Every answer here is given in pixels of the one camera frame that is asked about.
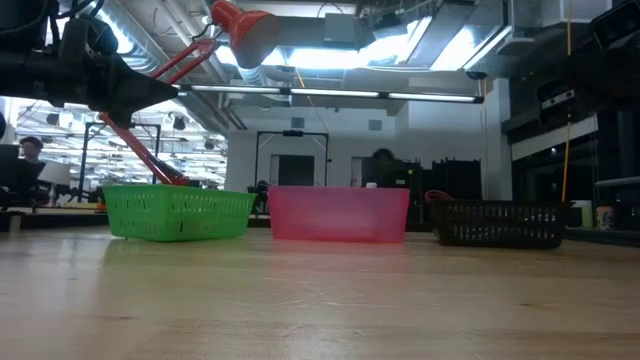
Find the black storage cabinet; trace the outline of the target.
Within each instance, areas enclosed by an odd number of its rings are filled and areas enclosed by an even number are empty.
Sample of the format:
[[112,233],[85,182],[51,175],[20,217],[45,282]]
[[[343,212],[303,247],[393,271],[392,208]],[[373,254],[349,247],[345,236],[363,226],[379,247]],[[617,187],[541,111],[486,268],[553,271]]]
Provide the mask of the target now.
[[430,205],[425,199],[428,191],[438,190],[462,200],[480,200],[483,197],[479,160],[445,158],[434,161],[430,168],[424,169],[419,162],[363,158],[359,170],[361,187],[376,183],[379,187],[409,190],[409,223],[430,220]]

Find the green plastic basket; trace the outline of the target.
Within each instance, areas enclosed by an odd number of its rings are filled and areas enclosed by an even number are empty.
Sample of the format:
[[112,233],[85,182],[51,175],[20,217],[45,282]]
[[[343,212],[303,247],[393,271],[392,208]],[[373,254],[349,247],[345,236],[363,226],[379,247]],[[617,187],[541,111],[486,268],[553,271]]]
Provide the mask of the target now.
[[248,228],[252,193],[174,185],[103,189],[111,233],[154,242],[234,238]]

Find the white orange tub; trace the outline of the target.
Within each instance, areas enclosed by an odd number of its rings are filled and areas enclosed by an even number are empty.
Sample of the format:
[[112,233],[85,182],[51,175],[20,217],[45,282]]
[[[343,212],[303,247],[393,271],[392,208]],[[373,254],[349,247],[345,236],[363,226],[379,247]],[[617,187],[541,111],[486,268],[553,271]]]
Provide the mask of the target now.
[[598,206],[596,208],[597,227],[600,230],[611,230],[615,228],[615,207],[610,205]]

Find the black plastic basket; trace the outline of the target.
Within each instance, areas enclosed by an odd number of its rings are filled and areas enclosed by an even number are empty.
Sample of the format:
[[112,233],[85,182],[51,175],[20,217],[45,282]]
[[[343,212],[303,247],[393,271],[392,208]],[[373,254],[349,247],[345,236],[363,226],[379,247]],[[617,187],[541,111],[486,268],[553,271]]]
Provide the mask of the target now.
[[447,246],[555,249],[561,246],[570,202],[434,200],[433,230]]

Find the long LED light bar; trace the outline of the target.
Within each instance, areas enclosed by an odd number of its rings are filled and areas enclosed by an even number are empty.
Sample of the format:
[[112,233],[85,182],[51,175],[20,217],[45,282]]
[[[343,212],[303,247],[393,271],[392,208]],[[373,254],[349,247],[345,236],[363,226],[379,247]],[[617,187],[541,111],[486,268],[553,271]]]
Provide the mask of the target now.
[[284,96],[324,96],[324,97],[345,97],[363,98],[378,100],[397,101],[422,101],[422,102],[442,102],[442,103],[464,103],[481,104],[484,102],[483,96],[451,95],[436,93],[407,93],[407,92],[384,92],[367,90],[344,90],[344,89],[320,89],[320,88],[296,88],[296,87],[255,87],[255,86],[234,86],[234,85],[175,85],[179,93],[191,92],[212,92],[212,93],[232,93],[232,94],[255,94],[255,95],[284,95]]

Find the person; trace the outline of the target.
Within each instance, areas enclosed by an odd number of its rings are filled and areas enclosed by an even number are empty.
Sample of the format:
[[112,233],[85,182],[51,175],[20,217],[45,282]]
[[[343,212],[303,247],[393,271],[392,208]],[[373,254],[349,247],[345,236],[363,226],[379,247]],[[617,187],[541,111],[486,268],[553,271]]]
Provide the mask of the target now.
[[45,163],[39,159],[44,148],[43,143],[36,137],[28,136],[19,142],[23,157],[19,160],[20,193],[36,203],[49,200],[46,191],[40,189],[38,177],[45,168]]

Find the black background stand frame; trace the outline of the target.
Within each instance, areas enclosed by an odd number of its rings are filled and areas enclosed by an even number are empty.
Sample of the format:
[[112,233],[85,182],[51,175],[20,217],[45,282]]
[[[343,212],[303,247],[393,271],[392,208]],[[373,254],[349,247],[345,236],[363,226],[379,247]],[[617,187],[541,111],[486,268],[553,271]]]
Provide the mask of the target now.
[[282,131],[257,131],[255,138],[255,158],[254,158],[254,186],[258,184],[258,170],[259,170],[259,153],[262,146],[266,145],[269,140],[265,140],[264,142],[260,142],[260,138],[262,135],[269,135],[270,138],[274,135],[281,135],[283,137],[312,137],[316,143],[318,141],[315,139],[316,136],[323,137],[325,139],[325,145],[320,145],[324,151],[324,186],[328,186],[329,180],[329,164],[332,160],[329,158],[329,143],[330,143],[330,135],[329,133],[319,133],[319,132],[304,132],[301,130],[282,130]]

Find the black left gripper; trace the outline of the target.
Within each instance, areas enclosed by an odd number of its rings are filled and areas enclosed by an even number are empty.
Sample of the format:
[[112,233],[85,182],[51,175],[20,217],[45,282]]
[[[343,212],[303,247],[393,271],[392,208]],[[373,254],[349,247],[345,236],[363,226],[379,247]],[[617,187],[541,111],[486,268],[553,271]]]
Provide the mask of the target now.
[[118,40],[111,27],[89,15],[70,19],[58,47],[63,77],[56,106],[87,105],[105,112],[117,126],[128,126],[135,112],[171,100],[178,90],[129,68],[120,68]]

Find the red plastic bin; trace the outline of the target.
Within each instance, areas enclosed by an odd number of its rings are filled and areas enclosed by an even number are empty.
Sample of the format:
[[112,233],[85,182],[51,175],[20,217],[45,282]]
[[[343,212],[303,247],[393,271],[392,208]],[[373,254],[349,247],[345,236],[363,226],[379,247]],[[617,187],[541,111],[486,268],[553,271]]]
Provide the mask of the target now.
[[402,243],[409,191],[404,188],[272,186],[270,228],[281,240]]

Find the red desk lamp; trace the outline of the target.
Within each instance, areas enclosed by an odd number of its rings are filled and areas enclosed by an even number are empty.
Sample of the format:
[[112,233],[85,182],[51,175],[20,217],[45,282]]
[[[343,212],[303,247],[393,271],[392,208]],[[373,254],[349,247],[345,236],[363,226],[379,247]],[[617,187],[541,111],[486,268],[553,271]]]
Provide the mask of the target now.
[[[197,52],[199,55],[193,61],[164,82],[169,88],[173,88],[179,80],[214,54],[218,48],[217,38],[224,33],[229,36],[230,48],[237,63],[244,68],[255,68],[261,65],[274,50],[280,31],[275,15],[261,10],[244,11],[228,0],[216,0],[210,6],[209,13],[211,21],[207,26],[217,28],[216,34],[207,37],[204,32],[200,32],[192,36],[184,50],[151,73],[152,79],[160,80],[182,60]],[[100,117],[125,141],[158,181],[168,185],[186,185],[189,182],[187,176],[149,152],[144,144],[130,132],[127,125],[117,124],[114,117],[106,113],[102,113]]]

